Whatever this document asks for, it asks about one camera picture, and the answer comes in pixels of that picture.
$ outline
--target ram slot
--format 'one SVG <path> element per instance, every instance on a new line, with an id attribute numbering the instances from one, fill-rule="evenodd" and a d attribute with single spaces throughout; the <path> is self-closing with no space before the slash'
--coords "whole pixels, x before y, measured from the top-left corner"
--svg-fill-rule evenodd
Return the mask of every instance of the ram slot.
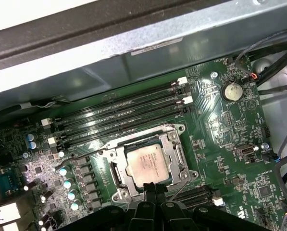
<path id="1" fill-rule="evenodd" d="M 100 118 L 98 120 L 92 120 L 92 121 L 89 121 L 88 123 L 79 124 L 74 127 L 72 126 L 66 129 L 64 132 L 67 136 L 71 136 L 71 135 L 76 135 L 76 134 L 80 134 L 84 132 L 93 131 L 103 126 L 108 126 L 110 124 L 118 123 L 124 119 L 130 119 L 132 117 L 139 116 L 139 115 L 146 114 L 146 113 L 151 113 L 151 112 L 154 112 L 155 110 L 159 110 L 159 109 L 162 109 L 168 106 L 174 106 L 176 105 L 177 101 L 178 99 L 175 97 L 175 98 L 171 98 L 170 100 L 166 102 L 158 101 L 153 104 L 147 103 L 140 107 L 132 108 L 131 110 L 120 111 L 119 113 L 116 113 L 115 115 L 112 115 L 109 117 Z"/>
<path id="2" fill-rule="evenodd" d="M 74 147 L 78 145 L 82 145 L 88 142 L 91 142 L 95 139 L 100 139 L 103 137 L 109 137 L 109 136 L 119 136 L 119 135 L 125 135 L 131 132 L 134 132 L 138 126 L 143 126 L 151 121 L 157 121 L 157 120 L 165 120 L 168 117 L 173 117 L 176 115 L 182 115 L 184 113 L 187 113 L 190 111 L 190 108 L 176 108 L 176 109 L 171 109 L 166 113 L 158 114 L 158 115 L 153 115 L 151 117 L 145 118 L 145 119 L 139 119 L 136 123 L 126 123 L 126 124 L 120 124 L 119 126 L 109 129 L 109 130 L 104 130 L 99 133 L 94 133 L 92 135 L 83 137 L 81 139 L 77 139 L 74 141 L 70 141 L 68 143 L 64 142 L 62 146 L 65 147 Z"/>

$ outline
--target microchip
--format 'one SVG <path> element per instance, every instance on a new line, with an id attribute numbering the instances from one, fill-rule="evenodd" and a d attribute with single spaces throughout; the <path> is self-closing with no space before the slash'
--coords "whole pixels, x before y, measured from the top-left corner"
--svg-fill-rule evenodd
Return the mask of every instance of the microchip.
<path id="1" fill-rule="evenodd" d="M 269 196 L 271 194 L 270 188 L 266 185 L 259 188 L 259 193 L 261 197 Z"/>
<path id="2" fill-rule="evenodd" d="M 230 184 L 231 184 L 230 179 L 226 179 L 226 180 L 225 180 L 225 184 L 226 184 L 226 185 L 230 185 Z"/>
<path id="3" fill-rule="evenodd" d="M 78 216 L 76 215 L 74 217 L 71 217 L 70 220 L 71 220 L 71 222 L 75 222 L 78 220 Z"/>
<path id="4" fill-rule="evenodd" d="M 98 193 L 97 192 L 90 192 L 89 194 L 89 199 L 92 201 L 92 200 L 95 200 L 99 197 Z"/>
<path id="5" fill-rule="evenodd" d="M 88 183 L 88 182 L 91 182 L 91 181 L 93 181 L 92 175 L 84 176 L 84 183 Z"/>
<path id="6" fill-rule="evenodd" d="M 91 191 L 91 190 L 94 190 L 94 189 L 96 189 L 95 183 L 91 183 L 91 184 L 87 184 L 86 185 L 86 190 L 87 191 Z"/>
<path id="7" fill-rule="evenodd" d="M 34 170 L 37 174 L 42 172 L 41 167 L 36 167 Z"/>
<path id="8" fill-rule="evenodd" d="M 238 178 L 238 177 L 232 178 L 232 183 L 233 183 L 234 185 L 238 185 L 238 184 L 239 184 L 239 178 Z"/>
<path id="9" fill-rule="evenodd" d="M 81 172 L 81 174 L 86 174 L 86 173 L 90 172 L 89 166 L 81 167 L 80 172 Z"/>
<path id="10" fill-rule="evenodd" d="M 162 147 L 154 144 L 127 153 L 127 173 L 132 176 L 137 187 L 144 183 L 158 183 L 169 178 Z"/>
<path id="11" fill-rule="evenodd" d="M 27 168 L 26 165 L 22 165 L 22 166 L 19 167 L 19 171 L 20 171 L 20 172 L 27 172 L 27 171 L 28 171 L 28 168 Z"/>
<path id="12" fill-rule="evenodd" d="M 80 160 L 77 160 L 77 164 L 78 165 L 84 165 L 84 164 L 86 164 L 87 163 L 87 159 L 86 158 L 82 158 L 82 159 L 80 159 Z"/>
<path id="13" fill-rule="evenodd" d="M 49 208 L 50 208 L 50 209 L 55 209 L 55 208 L 56 208 L 56 205 L 55 205 L 55 204 L 50 204 L 50 205 L 49 205 Z"/>
<path id="14" fill-rule="evenodd" d="M 55 186 L 61 186 L 61 185 L 62 185 L 60 180 L 56 180 L 56 181 L 54 182 L 54 184 L 55 184 Z"/>
<path id="15" fill-rule="evenodd" d="M 101 207 L 101 201 L 93 201 L 92 202 L 92 207 L 93 208 Z"/>

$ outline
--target capacitor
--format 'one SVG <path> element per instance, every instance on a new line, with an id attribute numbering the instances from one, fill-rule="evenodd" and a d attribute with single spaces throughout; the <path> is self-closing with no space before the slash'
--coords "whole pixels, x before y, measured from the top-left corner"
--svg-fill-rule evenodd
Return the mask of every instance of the capacitor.
<path id="1" fill-rule="evenodd" d="M 37 185 L 37 183 L 35 181 L 32 181 L 32 182 L 30 182 L 24 186 L 24 190 L 28 191 L 28 190 L 32 189 L 33 187 L 35 187 L 36 185 Z"/>
<path id="2" fill-rule="evenodd" d="M 58 156 L 60 157 L 60 158 L 62 158 L 62 157 L 64 157 L 64 152 L 62 152 L 62 151 L 60 151 L 59 153 L 58 153 Z"/>
<path id="3" fill-rule="evenodd" d="M 71 205 L 71 209 L 76 211 L 78 210 L 79 206 L 81 205 L 81 201 L 80 200 L 74 200 L 74 202 Z"/>
<path id="4" fill-rule="evenodd" d="M 29 148 L 30 149 L 36 149 L 39 147 L 39 142 L 38 141 L 32 141 L 29 143 Z"/>
<path id="5" fill-rule="evenodd" d="M 48 214 L 45 214 L 45 215 L 38 221 L 38 224 L 39 224 L 40 226 L 43 226 L 43 225 L 46 223 L 46 221 L 48 221 L 48 218 L 49 218 L 49 215 L 48 215 Z"/>
<path id="6" fill-rule="evenodd" d="M 47 191 L 44 195 L 41 196 L 41 200 L 46 201 L 52 194 L 52 191 Z"/>
<path id="7" fill-rule="evenodd" d="M 41 231 L 47 231 L 47 229 L 49 229 L 51 226 L 50 221 L 46 221 L 46 223 L 44 224 L 44 226 L 41 228 Z"/>
<path id="8" fill-rule="evenodd" d="M 68 167 L 68 166 L 63 166 L 63 167 L 59 170 L 59 173 L 60 173 L 61 176 L 65 176 L 69 171 L 70 171 L 70 167 Z"/>
<path id="9" fill-rule="evenodd" d="M 35 133 L 29 133 L 29 134 L 26 136 L 26 139 L 27 139 L 28 141 L 36 140 L 36 139 L 37 139 L 37 134 L 35 134 Z"/>
<path id="10" fill-rule="evenodd" d="M 236 82 L 228 82 L 222 87 L 221 96 L 226 101 L 236 102 L 243 96 L 243 88 Z"/>
<path id="11" fill-rule="evenodd" d="M 69 189 L 72 186 L 73 183 L 74 183 L 74 180 L 72 178 L 69 178 L 63 183 L 63 186 L 66 189 Z"/>
<path id="12" fill-rule="evenodd" d="M 77 194 L 78 194 L 77 190 L 76 190 L 76 189 L 72 189 L 72 190 L 68 193 L 67 198 L 68 198 L 69 200 L 74 200 L 74 199 L 76 198 Z"/>

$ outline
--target black ram slot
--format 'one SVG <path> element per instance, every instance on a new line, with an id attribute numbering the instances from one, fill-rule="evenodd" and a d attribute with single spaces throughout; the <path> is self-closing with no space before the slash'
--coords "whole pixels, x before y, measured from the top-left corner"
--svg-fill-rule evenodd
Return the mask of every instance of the black ram slot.
<path id="1" fill-rule="evenodd" d="M 113 103 L 121 103 L 123 101 L 128 101 L 128 100 L 131 100 L 131 99 L 135 99 L 136 97 L 145 97 L 146 94 L 155 94 L 155 93 L 158 93 L 159 91 L 162 91 L 162 90 L 168 90 L 172 88 L 171 86 L 171 83 L 170 84 L 165 84 L 165 85 L 161 85 L 161 86 L 157 86 L 157 87 L 154 87 L 154 88 L 149 88 L 148 90 L 144 90 L 144 91 L 141 91 L 141 92 L 138 92 L 138 93 L 134 93 L 134 94 L 131 94 L 131 95 L 128 95 L 128 96 L 125 96 L 125 97 L 122 97 L 122 98 L 118 98 L 118 99 L 115 99 L 114 101 L 112 102 L 108 102 L 108 103 L 102 103 L 102 104 L 99 104 L 97 106 L 92 106 L 92 107 L 86 107 L 86 108 L 83 108 L 81 110 L 78 110 L 76 112 L 73 112 L 73 113 L 69 113 L 67 114 L 66 116 L 64 116 L 63 118 L 70 118 L 70 117 L 73 117 L 73 116 L 78 116 L 78 115 L 81 115 L 81 114 L 84 114 L 86 113 L 87 110 L 97 110 L 97 109 L 101 109 L 105 106 L 110 106 L 112 105 Z"/>
<path id="2" fill-rule="evenodd" d="M 76 126 L 81 125 L 83 123 L 88 123 L 88 122 L 94 121 L 96 119 L 100 119 L 102 117 L 105 117 L 105 116 L 114 116 L 117 113 L 122 113 L 123 111 L 127 111 L 127 110 L 132 109 L 132 108 L 137 107 L 137 106 L 143 107 L 143 106 L 147 106 L 147 105 L 152 104 L 152 103 L 160 103 L 160 102 L 163 102 L 166 98 L 169 99 L 171 97 L 173 97 L 173 94 L 168 94 L 166 96 L 161 96 L 159 98 L 156 98 L 156 99 L 153 99 L 153 100 L 149 100 L 147 102 L 140 102 L 140 103 L 135 103 L 135 104 L 132 104 L 132 105 L 127 105 L 126 107 L 121 107 L 121 108 L 118 108 L 118 109 L 114 109 L 114 110 L 112 110 L 110 112 L 105 112 L 103 114 L 97 114 L 97 115 L 91 116 L 89 118 L 85 118 L 85 119 L 82 119 L 82 120 L 77 120 L 74 123 L 66 124 L 66 125 L 64 125 L 64 128 L 65 129 L 71 129 L 73 127 L 75 128 Z"/>
<path id="3" fill-rule="evenodd" d="M 108 131 L 100 132 L 98 134 L 93 134 L 91 136 L 84 137 L 84 139 L 82 139 L 82 140 L 76 140 L 75 142 L 69 142 L 69 145 L 70 145 L 70 147 L 81 145 L 81 144 L 93 141 L 95 139 L 99 139 L 99 138 L 102 138 L 102 137 L 105 137 L 105 136 L 109 136 L 109 135 L 114 135 L 114 134 L 116 134 L 118 132 L 123 132 L 123 130 L 125 130 L 125 129 L 134 129 L 134 128 L 138 127 L 138 126 L 145 125 L 145 124 L 147 124 L 147 123 L 149 123 L 151 121 L 158 120 L 158 119 L 165 119 L 165 118 L 167 118 L 169 116 L 175 116 L 177 114 L 186 113 L 188 111 L 189 111 L 189 109 L 182 108 L 182 109 L 179 109 L 179 110 L 174 110 L 174 111 L 172 111 L 170 113 L 167 113 L 167 114 L 152 116 L 151 118 L 147 118 L 145 120 L 141 120 L 141 121 L 139 121 L 139 122 L 137 122 L 135 124 L 121 126 L 119 128 L 115 128 L 115 129 L 112 129 L 112 130 L 108 130 Z"/>
<path id="4" fill-rule="evenodd" d="M 87 132 L 90 132 L 90 131 L 94 131 L 94 130 L 99 129 L 99 128 L 110 126 L 111 124 L 114 125 L 116 123 L 120 123 L 120 122 L 123 122 L 123 121 L 125 121 L 127 119 L 133 118 L 135 116 L 144 115 L 146 113 L 151 113 L 151 112 L 154 112 L 155 110 L 164 109 L 166 107 L 174 106 L 174 105 L 176 105 L 176 100 L 170 101 L 170 102 L 166 102 L 166 104 L 163 104 L 161 107 L 157 107 L 157 108 L 153 108 L 152 107 L 149 110 L 146 110 L 144 112 L 128 114 L 128 115 L 125 115 L 125 116 L 123 116 L 121 118 L 113 118 L 113 119 L 110 119 L 108 121 L 103 121 L 103 122 L 100 122 L 100 123 L 98 123 L 97 125 L 94 125 L 94 126 L 86 127 L 86 128 L 83 128 L 81 130 L 77 130 L 77 131 L 74 131 L 74 132 L 71 132 L 71 133 L 66 133 L 67 136 L 68 136 L 67 138 L 70 138 L 70 136 L 80 135 L 80 134 L 84 134 L 84 133 L 87 133 Z"/>

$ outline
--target black chip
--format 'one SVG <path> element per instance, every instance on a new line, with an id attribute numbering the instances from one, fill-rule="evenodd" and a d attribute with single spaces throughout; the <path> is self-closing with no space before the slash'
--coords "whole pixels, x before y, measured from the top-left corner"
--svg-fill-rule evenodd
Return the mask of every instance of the black chip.
<path id="1" fill-rule="evenodd" d="M 238 178 L 238 177 L 232 178 L 232 183 L 233 183 L 234 185 L 238 185 L 238 184 L 239 184 L 239 178 Z"/>
<path id="2" fill-rule="evenodd" d="M 20 166 L 20 167 L 19 167 L 19 171 L 20 171 L 20 172 L 27 172 L 27 171 L 28 171 L 28 168 L 27 168 L 26 165 L 23 165 L 23 166 Z"/>
<path id="3" fill-rule="evenodd" d="M 263 186 L 259 188 L 259 193 L 261 197 L 264 197 L 264 196 L 269 196 L 271 194 L 271 191 L 268 186 Z"/>
<path id="4" fill-rule="evenodd" d="M 83 179 L 84 179 L 84 183 L 88 183 L 88 182 L 93 181 L 92 175 L 86 175 L 86 176 L 84 176 Z"/>
<path id="5" fill-rule="evenodd" d="M 41 167 L 36 167 L 34 170 L 36 171 L 36 173 L 41 173 L 42 172 Z"/>
<path id="6" fill-rule="evenodd" d="M 50 204 L 49 207 L 50 207 L 50 209 L 55 209 L 56 205 L 55 204 Z"/>
<path id="7" fill-rule="evenodd" d="M 231 184 L 230 179 L 226 179 L 226 180 L 225 180 L 225 184 L 226 184 L 226 185 L 230 185 L 230 184 Z"/>
<path id="8" fill-rule="evenodd" d="M 96 189 L 95 183 L 87 184 L 86 189 L 87 189 L 87 191 L 91 191 L 91 190 Z"/>
<path id="9" fill-rule="evenodd" d="M 71 219 L 71 222 L 75 222 L 75 221 L 78 220 L 78 216 L 76 215 L 76 216 L 74 216 L 74 217 L 71 217 L 70 219 Z"/>
<path id="10" fill-rule="evenodd" d="M 61 186 L 62 185 L 61 181 L 59 181 L 59 180 L 56 180 L 54 183 L 55 183 L 55 186 Z"/>

